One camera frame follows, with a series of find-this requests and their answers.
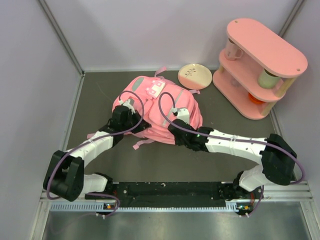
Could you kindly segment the pink student backpack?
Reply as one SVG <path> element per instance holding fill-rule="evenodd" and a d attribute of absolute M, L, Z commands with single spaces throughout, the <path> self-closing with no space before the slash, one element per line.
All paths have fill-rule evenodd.
<path fill-rule="evenodd" d="M 140 138 L 133 146 L 135 150 L 153 142 L 175 145 L 174 136 L 168 131 L 170 122 L 177 119 L 173 108 L 187 108 L 190 113 L 189 125 L 195 130 L 203 124 L 199 104 L 193 96 L 196 91 L 187 90 L 164 78 L 160 75 L 164 71 L 166 67 L 157 70 L 154 76 L 136 77 L 113 102 L 112 113 L 116 106 L 121 106 L 119 100 L 125 102 L 128 98 L 134 99 L 134 109 L 144 113 L 143 119 L 151 124 L 142 132 L 124 134 Z"/>

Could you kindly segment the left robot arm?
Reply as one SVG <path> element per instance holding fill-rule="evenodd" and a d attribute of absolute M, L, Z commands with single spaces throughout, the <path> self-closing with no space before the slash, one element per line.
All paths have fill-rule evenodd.
<path fill-rule="evenodd" d="M 43 182 L 50 200 L 76 200 L 81 194 L 109 198 L 112 179 L 102 173 L 85 174 L 85 167 L 103 152 L 117 145 L 128 132 L 144 130 L 149 124 L 144 113 L 131 106 L 118 105 L 107 124 L 92 137 L 67 151 L 57 150 L 51 157 Z"/>

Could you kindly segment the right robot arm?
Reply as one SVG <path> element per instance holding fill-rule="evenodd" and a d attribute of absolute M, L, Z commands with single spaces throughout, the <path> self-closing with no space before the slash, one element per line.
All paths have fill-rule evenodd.
<path fill-rule="evenodd" d="M 245 198 L 265 184 L 288 186 L 291 183 L 297 154 L 278 134 L 272 133 L 267 138 L 243 137 L 205 126 L 194 129 L 181 119 L 175 119 L 167 129 L 178 146 L 255 162 L 255 167 L 241 171 L 233 181 L 233 192 L 239 198 Z"/>

